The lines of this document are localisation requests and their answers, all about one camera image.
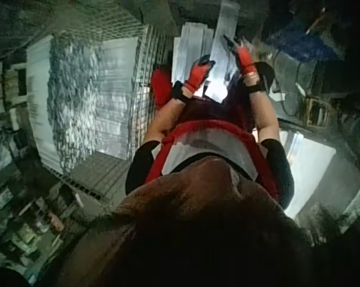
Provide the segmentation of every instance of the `metal grid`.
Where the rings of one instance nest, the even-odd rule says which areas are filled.
[[[116,0],[60,1],[50,32],[70,32],[94,41],[140,37],[144,25]]]
[[[132,101],[130,157],[133,157],[136,150],[141,146],[148,125],[155,114],[150,79],[155,65],[163,63],[166,54],[166,43],[166,37],[152,26],[145,28],[139,46],[135,94]]]
[[[115,1],[103,0],[95,4],[88,2],[91,1],[80,0],[76,4],[61,5],[55,13],[58,17],[46,31],[46,35],[65,31],[79,38],[103,43],[113,39],[133,37],[138,39],[128,122],[127,158],[132,158],[140,147],[155,114],[150,87],[151,74],[155,65],[163,63],[167,57],[168,43],[171,41],[152,26],[137,21]],[[116,138],[111,136],[106,144],[113,146],[115,141]],[[112,210],[125,197],[124,185],[130,160],[122,160],[96,151],[86,161],[78,164],[69,175],[63,175],[59,170],[52,169],[48,162],[43,163],[51,173],[76,193],[85,195],[86,202],[92,200],[106,211]]]
[[[61,175],[45,167],[72,189],[87,194],[107,209],[112,209],[125,197],[125,182],[131,162],[95,152],[79,164],[70,175]]]

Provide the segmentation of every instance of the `stack of metal sheets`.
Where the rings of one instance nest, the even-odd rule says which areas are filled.
[[[47,114],[63,172],[95,151],[102,50],[69,33],[51,40]]]
[[[33,137],[42,163],[63,173],[53,139],[53,129],[47,115],[51,39],[52,36],[48,36],[27,49],[28,111]]]
[[[138,38],[106,41],[96,103],[96,150],[126,160]]]
[[[172,82],[188,79],[192,64],[212,50],[213,29],[201,23],[183,25],[181,37],[173,42]]]
[[[195,60],[210,54],[216,61],[211,70],[206,95],[222,102],[227,95],[227,80],[235,73],[233,55],[229,52],[223,35],[234,37],[240,5],[231,0],[222,0],[221,9],[213,38],[213,29],[201,23],[186,23],[182,27],[181,37],[173,42],[172,82],[184,82]],[[195,95],[202,95],[203,87]]]

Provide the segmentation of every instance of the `wrist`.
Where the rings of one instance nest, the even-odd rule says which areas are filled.
[[[251,72],[243,76],[243,82],[245,86],[255,86],[260,81],[260,76],[257,72]]]
[[[192,99],[193,93],[191,92],[190,89],[188,89],[186,86],[182,86],[182,87],[181,87],[181,90],[182,90],[182,94],[183,94],[184,96],[186,96],[186,97],[189,98],[189,99]]]

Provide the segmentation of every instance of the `hand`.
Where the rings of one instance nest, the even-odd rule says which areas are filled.
[[[205,55],[193,63],[190,77],[184,83],[184,87],[189,89],[192,95],[201,87],[208,77],[210,70],[216,64],[209,60],[210,55]]]
[[[252,72],[257,73],[249,50],[243,44],[239,44],[226,35],[224,35],[224,39],[227,41],[228,48],[236,57],[237,67],[240,69],[241,74],[245,76]]]

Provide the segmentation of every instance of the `wire mesh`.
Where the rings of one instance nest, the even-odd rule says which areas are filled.
[[[115,206],[125,196],[124,184],[130,159],[140,147],[149,123],[155,114],[154,101],[151,94],[150,78],[156,65],[162,64],[168,55],[170,39],[150,25],[143,25],[127,10],[112,0],[102,0],[93,4],[91,1],[80,0],[76,3],[64,3],[55,10],[56,18],[45,35],[69,33],[74,37],[89,39],[99,44],[113,39],[137,39],[135,64],[131,77],[127,160],[96,151],[82,163],[78,163],[68,175],[63,175],[49,162],[45,166],[61,181],[73,189],[85,194],[105,207]],[[120,85],[116,79],[113,84]],[[117,87],[120,94],[124,87]],[[117,108],[110,109],[106,105],[98,105],[97,113],[112,126],[117,118]],[[121,138],[110,134],[104,141],[105,145],[118,146]]]

